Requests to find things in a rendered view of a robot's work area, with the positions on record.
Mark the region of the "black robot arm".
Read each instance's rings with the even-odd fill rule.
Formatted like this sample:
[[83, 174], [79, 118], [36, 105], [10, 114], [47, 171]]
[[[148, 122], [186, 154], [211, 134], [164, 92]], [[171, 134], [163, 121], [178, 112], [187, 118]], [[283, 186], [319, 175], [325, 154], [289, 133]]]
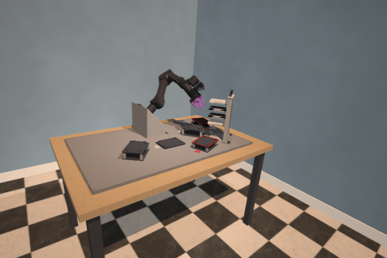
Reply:
[[[168, 76], [168, 78], [166, 77]], [[193, 96], [198, 94], [198, 90], [204, 90], [204, 84], [202, 82], [199, 83], [199, 80], [196, 76], [192, 76], [191, 78], [185, 80], [183, 77], [179, 77], [174, 74], [171, 69], [167, 70], [163, 74], [159, 76], [159, 87], [157, 90], [157, 94], [154, 99], [150, 101], [151, 104], [147, 107], [147, 109], [153, 114], [156, 109], [161, 109], [164, 106], [164, 94], [166, 91], [166, 87], [173, 81], [180, 86], [186, 93], [192, 88], [189, 93]], [[197, 84], [198, 83], [198, 84]], [[196, 85], [197, 84], [197, 85]], [[192, 87], [191, 87], [191, 86]]]

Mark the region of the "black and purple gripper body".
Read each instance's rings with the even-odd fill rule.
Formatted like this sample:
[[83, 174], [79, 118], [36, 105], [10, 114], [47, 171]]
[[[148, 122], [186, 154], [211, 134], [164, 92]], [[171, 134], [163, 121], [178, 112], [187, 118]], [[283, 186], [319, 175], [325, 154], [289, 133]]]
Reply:
[[[192, 89], [192, 88], [191, 88]], [[190, 90], [191, 90], [190, 89]], [[189, 90], [189, 91], [190, 91]], [[198, 98], [199, 96], [201, 96], [200, 93], [196, 94], [195, 96], [192, 97], [192, 95], [189, 93], [189, 91], [187, 92], [188, 96], [191, 98], [189, 101], [192, 103], [193, 101], [195, 101], [196, 99], [195, 98]]]

